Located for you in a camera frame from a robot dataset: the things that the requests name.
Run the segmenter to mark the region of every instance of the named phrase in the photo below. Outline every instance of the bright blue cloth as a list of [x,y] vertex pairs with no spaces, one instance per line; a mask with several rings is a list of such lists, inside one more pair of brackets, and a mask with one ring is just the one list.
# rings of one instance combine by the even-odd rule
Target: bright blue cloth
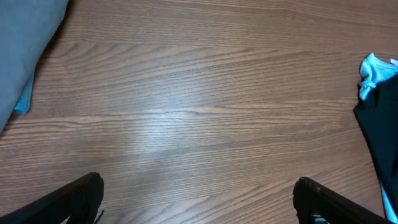
[[30,76],[27,83],[25,84],[21,96],[19,97],[17,104],[12,110],[12,113],[26,114],[29,111],[30,98],[32,96],[33,79],[34,79],[34,74]]
[[[398,73],[397,61],[391,59],[391,62],[392,64],[383,62],[382,60],[378,59],[374,53],[369,54],[369,56],[363,60],[360,69],[363,81],[361,82],[361,88],[359,89],[359,97],[362,100],[366,99],[371,89],[375,88],[379,82],[386,81]],[[394,223],[398,223],[397,215],[392,209],[390,200],[388,199],[386,191],[384,190],[381,182],[380,186],[387,219]]]

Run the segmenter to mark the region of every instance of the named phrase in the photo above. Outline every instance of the wood grain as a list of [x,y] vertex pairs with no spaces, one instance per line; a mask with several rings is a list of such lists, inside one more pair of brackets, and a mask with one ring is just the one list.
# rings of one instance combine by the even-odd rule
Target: wood grain
[[383,216],[352,109],[397,4],[72,1],[0,135],[0,215],[97,171],[101,223],[297,223],[303,175]]

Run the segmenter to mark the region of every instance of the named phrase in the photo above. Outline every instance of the black cloth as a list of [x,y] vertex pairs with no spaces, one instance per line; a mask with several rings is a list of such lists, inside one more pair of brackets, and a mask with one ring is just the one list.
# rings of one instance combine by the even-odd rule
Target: black cloth
[[398,212],[398,75],[380,82],[354,114],[373,158],[376,172],[395,213]]

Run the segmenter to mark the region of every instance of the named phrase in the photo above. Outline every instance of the gray cloth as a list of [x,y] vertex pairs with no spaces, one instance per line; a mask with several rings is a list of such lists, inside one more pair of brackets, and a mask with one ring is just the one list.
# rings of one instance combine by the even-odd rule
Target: gray cloth
[[68,0],[0,0],[0,132],[65,14]]

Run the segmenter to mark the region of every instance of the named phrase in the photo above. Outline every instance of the cloth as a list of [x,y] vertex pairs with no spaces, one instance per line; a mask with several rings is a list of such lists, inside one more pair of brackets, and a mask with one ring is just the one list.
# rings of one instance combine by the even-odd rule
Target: cloth
[[18,100],[16,111],[29,108],[36,63],[61,23],[67,3],[0,0],[0,131]]
[[[391,63],[383,62],[378,59],[374,53],[369,54],[361,64],[361,76],[363,81],[361,82],[361,88],[359,89],[359,96],[362,100],[365,100],[371,89],[375,88],[379,82],[390,79],[396,73],[398,73],[398,61],[391,59]],[[387,219],[398,223],[398,218],[394,210],[392,209],[390,200],[384,190],[383,185],[380,182],[382,199],[384,204],[384,209],[387,215]]]
[[387,195],[384,201],[389,201],[392,209],[397,211],[398,117],[396,115],[398,114],[398,76],[392,76],[372,88],[366,99],[360,101],[354,108],[354,113]]

